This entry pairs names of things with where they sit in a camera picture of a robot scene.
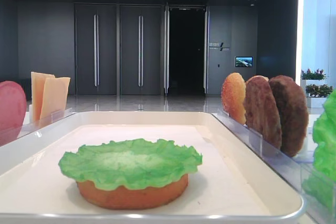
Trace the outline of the green lettuce leaf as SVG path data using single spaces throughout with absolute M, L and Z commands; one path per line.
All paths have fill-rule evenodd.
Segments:
M 313 124 L 312 174 L 303 182 L 304 190 L 329 209 L 333 208 L 335 187 L 335 92 L 323 104 L 324 112 Z
M 193 147 L 173 140 L 150 142 L 143 138 L 108 144 L 83 145 L 65 152 L 58 165 L 63 175 L 77 182 L 87 180 L 98 189 L 130 190 L 164 187 L 183 175 L 196 173 L 203 156 Z

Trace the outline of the inner brown meat patty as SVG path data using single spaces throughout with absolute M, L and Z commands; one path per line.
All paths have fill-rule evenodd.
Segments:
M 255 130 L 266 142 L 280 149 L 280 116 L 268 81 L 258 77 L 246 82 L 244 108 L 248 128 Z

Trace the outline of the bread slice on tray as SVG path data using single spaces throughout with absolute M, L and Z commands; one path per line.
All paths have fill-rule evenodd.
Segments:
M 98 189 L 93 182 L 77 182 L 81 196 L 91 204 L 112 210 L 141 210 L 161 207 L 181 196 L 188 186 L 188 174 L 164 187 L 130 190 L 120 186 L 115 190 Z

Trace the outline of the pale yellow cheese slice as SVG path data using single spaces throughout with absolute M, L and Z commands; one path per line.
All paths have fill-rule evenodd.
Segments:
M 70 80 L 70 77 L 46 78 L 40 119 L 65 110 Z

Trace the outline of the outer brown meat patty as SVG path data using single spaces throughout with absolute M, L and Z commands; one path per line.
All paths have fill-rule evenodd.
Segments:
M 303 89 L 288 76 L 276 76 L 269 80 L 279 111 L 282 144 L 280 150 L 289 157 L 302 149 L 307 133 L 309 113 Z

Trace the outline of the orange cheese slice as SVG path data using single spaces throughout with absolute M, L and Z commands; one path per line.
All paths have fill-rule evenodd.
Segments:
M 47 78 L 55 78 L 54 74 L 31 72 L 31 104 L 33 122 L 40 119 L 41 106 L 43 102 L 44 84 Z

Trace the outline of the inner bun slice right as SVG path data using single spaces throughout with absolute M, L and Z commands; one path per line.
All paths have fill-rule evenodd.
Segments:
M 246 123 L 244 99 L 246 94 L 245 80 L 240 73 L 234 72 L 229 74 L 223 85 L 221 100 L 224 111 L 238 123 Z

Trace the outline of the dark double door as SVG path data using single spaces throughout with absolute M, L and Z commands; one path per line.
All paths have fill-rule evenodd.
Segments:
M 161 8 L 121 6 L 121 94 L 161 93 Z
M 117 8 L 75 6 L 77 93 L 117 93 Z

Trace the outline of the open glass door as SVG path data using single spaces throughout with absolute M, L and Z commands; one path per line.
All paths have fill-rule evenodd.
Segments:
M 170 9 L 168 4 L 164 12 L 164 95 L 168 95 L 170 86 Z

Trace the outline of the left dark double door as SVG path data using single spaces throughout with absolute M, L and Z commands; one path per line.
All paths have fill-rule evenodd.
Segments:
M 117 93 L 117 8 L 75 6 L 77 93 Z

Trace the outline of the white rectangular tray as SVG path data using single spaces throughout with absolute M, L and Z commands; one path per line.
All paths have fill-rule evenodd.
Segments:
M 204 112 L 80 112 L 1 147 L 1 223 L 297 223 L 304 198 Z

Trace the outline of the upper flower planter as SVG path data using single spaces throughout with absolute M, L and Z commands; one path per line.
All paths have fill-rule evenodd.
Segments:
M 327 84 L 327 79 L 323 69 L 317 69 L 315 71 L 307 69 L 306 71 L 301 71 L 301 86 L 305 87 L 311 84 L 315 84 L 317 86 Z

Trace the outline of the flower planter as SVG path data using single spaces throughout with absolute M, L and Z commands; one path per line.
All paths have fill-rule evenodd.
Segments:
M 309 108 L 321 108 L 332 92 L 333 87 L 327 84 L 306 86 L 307 106 Z
M 307 69 L 306 71 L 301 71 L 301 86 L 305 87 L 311 84 L 315 84 L 317 86 L 327 84 L 327 79 L 323 69 L 317 69 L 315 71 Z

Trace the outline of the long clear strip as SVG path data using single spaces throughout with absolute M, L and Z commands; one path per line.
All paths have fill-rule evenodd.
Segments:
M 254 130 L 218 110 L 214 114 L 238 139 L 308 201 L 307 214 L 316 223 L 335 223 L 335 182 L 313 167 L 313 151 L 290 158 Z
M 73 114 L 73 109 L 69 108 L 65 111 L 57 111 L 52 113 L 50 116 L 45 117 L 39 121 L 24 124 L 17 128 L 1 130 L 1 146 L 4 146 L 10 142 L 17 140 L 18 138 L 25 136 L 29 133 L 38 131 L 43 127 L 49 126 L 63 118 L 66 118 Z

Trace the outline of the long clear strip right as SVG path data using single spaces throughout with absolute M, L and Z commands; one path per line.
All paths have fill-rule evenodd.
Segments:
M 290 158 L 254 130 L 218 110 L 214 114 L 238 139 L 308 201 L 307 214 L 316 223 L 335 223 L 335 182 L 313 167 L 313 151 Z

